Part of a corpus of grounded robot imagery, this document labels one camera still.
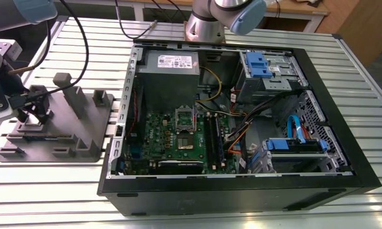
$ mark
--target black cable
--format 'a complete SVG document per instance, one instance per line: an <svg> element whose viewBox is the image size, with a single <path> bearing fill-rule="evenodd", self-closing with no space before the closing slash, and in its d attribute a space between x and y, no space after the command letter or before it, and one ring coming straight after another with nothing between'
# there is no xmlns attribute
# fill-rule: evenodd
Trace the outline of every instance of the black cable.
<svg viewBox="0 0 382 229"><path fill-rule="evenodd" d="M44 62L44 60L45 60L45 58L46 58L46 55L48 55L48 52L49 52L49 46L50 46L50 26L49 26L49 20L45 21L45 25L46 25L46 46L45 46L44 55L41 56L38 62L37 62L33 66L10 70L10 71L7 71L7 74L11 75L11 74L19 74L19 73L31 71L31 70L34 70L34 69L40 66L40 64Z"/></svg>
<svg viewBox="0 0 382 229"><path fill-rule="evenodd" d="M217 108L217 110L221 111L221 108L220 108L220 106L217 105L217 103L215 102L215 100L212 99L212 100L209 100L209 101L212 102L212 104L213 104L213 106Z"/></svg>
<svg viewBox="0 0 382 229"><path fill-rule="evenodd" d="M48 92L40 93L40 94L37 94L37 95L29 97L29 98L26 99L26 102L31 102L31 101L34 101L37 98L40 98L41 96L46 96L46 95L49 95L49 94L52 94L52 93L54 93L54 92L62 91L62 90L65 90L65 89L73 87L73 86L77 84L77 82L81 80L82 75L84 75L84 72L86 71L88 63L89 63L89 45L88 45L86 36L85 36L85 34L84 34L81 22L78 21L77 16L76 16L73 10L70 9L70 7L68 6L68 4L65 3L65 0L58 0L58 1L61 2L61 4L64 5L64 7L66 8L66 10L69 11L69 13L70 13L70 15L72 15L72 17L73 17L73 19L74 19L74 21L76 21L76 23L77 23L77 27L78 27L78 29L80 29L80 31L81 31L82 42L84 42L84 49L85 49L85 59L84 59L84 65L82 65L82 68L81 68L81 74L80 74L80 76L77 77L77 79L74 80L74 82L72 82L69 85L62 86L62 87L58 87L58 88L56 88L56 89L53 89L53 90L50 90L50 91L48 91Z"/></svg>
<svg viewBox="0 0 382 229"><path fill-rule="evenodd" d="M236 130L233 130L233 132L229 134L228 137L232 137L236 133L241 132L244 130L244 128L248 127L248 123L252 122L255 115L259 115L264 110L267 110L268 108L271 108L271 106L284 97L289 96L289 95L295 95L303 92L303 89L296 89L293 91L289 92L280 92L279 94L276 94L272 98L269 98L268 100L265 100L264 102L261 102L257 106L255 106L255 108L248 112L248 114L245 115L240 125L236 127Z"/></svg>
<svg viewBox="0 0 382 229"><path fill-rule="evenodd" d="M165 13L165 10L160 7L160 5L157 4L157 2L154 0L150 0L153 2L153 4L158 7L158 9L161 10L161 13L164 14L164 16L167 17L169 23L172 23L172 20L168 16L168 14Z"/></svg>
<svg viewBox="0 0 382 229"><path fill-rule="evenodd" d="M114 0L114 9L116 9L116 16L117 16L118 25L120 25L120 29L121 29L122 34L125 35L125 37L126 37L128 39L137 39L137 38L140 38L140 37L146 33L146 31L150 30L150 28L153 27L153 24L156 23L156 21L150 23L149 27L141 32L141 34L140 34L138 36L130 37L130 36L126 35L126 33L124 32L124 28L122 28L122 26L121 26L121 19L120 19L120 11L118 11L117 0Z"/></svg>
<svg viewBox="0 0 382 229"><path fill-rule="evenodd" d="M172 5L173 7L177 9L179 13L183 15L183 18L184 18L184 21L187 21L187 17L184 15L184 12L181 11L181 9L177 7L177 5L171 1L171 0L167 0Z"/></svg>
<svg viewBox="0 0 382 229"><path fill-rule="evenodd" d="M279 3L279 0L275 0L275 3L277 4L277 11L275 13L275 17L279 18L280 17L280 3Z"/></svg>
<svg viewBox="0 0 382 229"><path fill-rule="evenodd" d="M239 164L239 174L247 173L247 149L245 149L245 135L239 139L240 157L245 162L244 168Z"/></svg>
<svg viewBox="0 0 382 229"><path fill-rule="evenodd" d="M45 21L46 24L46 46L45 46L45 52L44 55L40 59L40 61L33 65L33 69L38 67L38 65L44 62L48 52L49 52L49 46L50 46L50 26L49 26L49 21Z"/></svg>

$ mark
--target wooden table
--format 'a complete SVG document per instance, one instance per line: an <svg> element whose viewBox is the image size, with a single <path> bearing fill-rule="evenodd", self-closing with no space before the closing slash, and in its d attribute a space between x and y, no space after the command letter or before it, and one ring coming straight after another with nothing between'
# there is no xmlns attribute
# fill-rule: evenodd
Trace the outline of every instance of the wooden table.
<svg viewBox="0 0 382 229"><path fill-rule="evenodd" d="M306 2L296 2L295 0L279 0L280 1L280 18L288 19L302 19L307 20L307 25L303 32L315 32L316 27L324 16L330 14L328 9L319 4L318 8L307 5ZM114 5L114 0L66 0L70 3L84 3L84 4L100 4L100 5ZM176 10L173 5L169 4L167 0L156 0L162 9ZM179 6L181 10L191 11L192 0L172 0L172 2ZM134 10L136 21L144 21L144 8L157 8L150 0L118 0L120 6L129 6ZM264 14L265 17L276 16L276 4L272 4L267 8Z"/></svg>

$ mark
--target yellow wire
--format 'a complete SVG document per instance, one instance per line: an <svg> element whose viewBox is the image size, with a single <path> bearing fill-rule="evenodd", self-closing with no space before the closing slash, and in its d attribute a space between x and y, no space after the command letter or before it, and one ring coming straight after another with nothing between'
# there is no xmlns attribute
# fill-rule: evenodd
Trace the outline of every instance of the yellow wire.
<svg viewBox="0 0 382 229"><path fill-rule="evenodd" d="M209 101L209 100L212 100L213 98L216 98L216 96L220 94L221 82L220 82L220 79L219 79L217 75L216 75L209 69L207 69L205 67L200 67L200 68L205 69L205 70L215 76L215 78L216 78L216 80L217 80L217 84L219 84L217 92L216 92L216 94L215 94L211 98L196 100L197 102L205 102L205 101Z"/></svg>
<svg viewBox="0 0 382 229"><path fill-rule="evenodd" d="M236 144L236 142L239 141L239 139L241 138L241 136L244 135L244 133L247 132L248 126L245 128L245 130L240 133L240 135L237 136L236 140L233 141L233 143L231 144L229 148L228 148L228 152L231 151L231 148L233 147L233 145Z"/></svg>

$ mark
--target aluminum workbench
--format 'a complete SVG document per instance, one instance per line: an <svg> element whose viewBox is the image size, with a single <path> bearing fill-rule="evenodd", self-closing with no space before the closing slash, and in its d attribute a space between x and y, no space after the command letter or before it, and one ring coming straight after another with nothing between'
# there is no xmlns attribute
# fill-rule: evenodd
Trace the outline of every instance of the aluminum workbench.
<svg viewBox="0 0 382 229"><path fill-rule="evenodd" d="M148 22L124 21L130 35L140 34ZM81 19L90 46L88 71L78 85L84 92L105 89L121 96L132 41L116 20ZM183 40L183 25L158 23L149 39ZM25 73L27 85L54 88L56 72L76 78L82 67L84 46L73 19L52 28L50 52L38 69ZM382 91L346 44L327 34L255 30L247 36L225 31L228 43L303 48L382 182ZM31 62L40 59L41 45ZM113 102L109 124L116 120ZM0 124L0 147L14 120ZM112 135L113 125L106 135ZM102 157L96 163L1 163L0 226L37 228L382 228L382 187L335 200L310 211L215 214L189 216L124 217L106 199L96 195Z"/></svg>

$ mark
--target gray robot arm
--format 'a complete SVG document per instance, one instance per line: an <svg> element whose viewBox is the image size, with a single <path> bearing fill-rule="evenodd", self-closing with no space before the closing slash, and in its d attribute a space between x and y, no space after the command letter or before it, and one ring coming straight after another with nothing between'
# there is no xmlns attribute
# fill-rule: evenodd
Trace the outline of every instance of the gray robot arm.
<svg viewBox="0 0 382 229"><path fill-rule="evenodd" d="M56 17L56 8L52 0L0 0L0 31L29 25ZM10 66L0 55L0 122L18 115L11 108L7 98L22 94L18 75L7 75Z"/></svg>
<svg viewBox="0 0 382 229"><path fill-rule="evenodd" d="M185 37L193 42L220 43L223 26L236 35L244 35L259 24L269 0L195 0Z"/></svg>

